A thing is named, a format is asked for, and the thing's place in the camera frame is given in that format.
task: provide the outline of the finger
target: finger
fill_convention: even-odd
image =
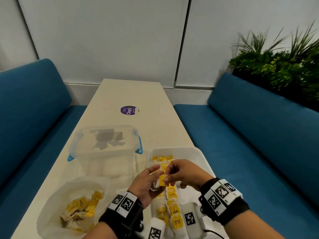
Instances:
[[[151,167],[149,167],[149,168],[144,169],[144,170],[141,172],[141,174],[143,174],[143,175],[149,175],[149,174],[151,174],[152,172],[158,170],[159,168],[160,168],[160,165],[159,165],[159,164],[156,164],[156,165],[153,165],[153,166],[151,166]]]
[[[165,174],[173,174],[173,172],[175,170],[177,170],[177,172],[179,171],[180,168],[180,160],[173,160],[170,162],[170,164],[167,166],[166,170],[165,170]]]
[[[159,196],[161,193],[163,193],[165,191],[165,187],[161,186],[157,191],[149,191],[150,197],[152,198],[152,200],[156,197]]]
[[[167,176],[163,181],[166,185],[172,184],[173,182],[182,181],[183,177],[180,172],[177,172],[176,174],[171,174]]]
[[[180,187],[181,187],[182,189],[186,189],[187,185],[184,184],[184,183],[181,183],[181,184],[180,184]]]
[[[148,175],[147,180],[150,183],[155,182],[162,174],[164,174],[164,171],[157,170],[153,174]]]

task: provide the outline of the round sticker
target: round sticker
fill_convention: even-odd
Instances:
[[[136,108],[135,106],[123,106],[121,108],[121,113],[125,115],[135,115],[136,113],[138,113],[138,108]]]

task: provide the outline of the forearm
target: forearm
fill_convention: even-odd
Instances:
[[[230,239],[284,239],[250,210],[233,218],[224,228]]]
[[[100,222],[83,239],[117,239],[117,237],[109,225]]]

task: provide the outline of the plastic bag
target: plastic bag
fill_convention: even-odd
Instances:
[[[84,237],[85,233],[62,228],[60,215],[70,201],[83,196],[90,197],[95,191],[103,191],[104,197],[99,200],[95,209],[94,225],[96,225],[109,204],[105,196],[109,184],[109,177],[95,176],[79,177],[66,182],[49,197],[42,208],[37,221],[38,234],[43,239],[81,239]]]

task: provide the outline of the tabletop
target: tabletop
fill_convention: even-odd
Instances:
[[[121,112],[125,106],[137,107],[137,113]],[[133,125],[142,139],[144,153],[137,155],[138,170],[146,165],[146,154],[153,148],[193,147],[184,126],[158,82],[104,79],[86,111],[66,142],[37,195],[15,230],[12,239],[41,238],[36,222],[47,199],[65,182],[78,176],[76,159],[67,162],[74,133],[86,126]],[[144,211],[150,218],[150,210]]]

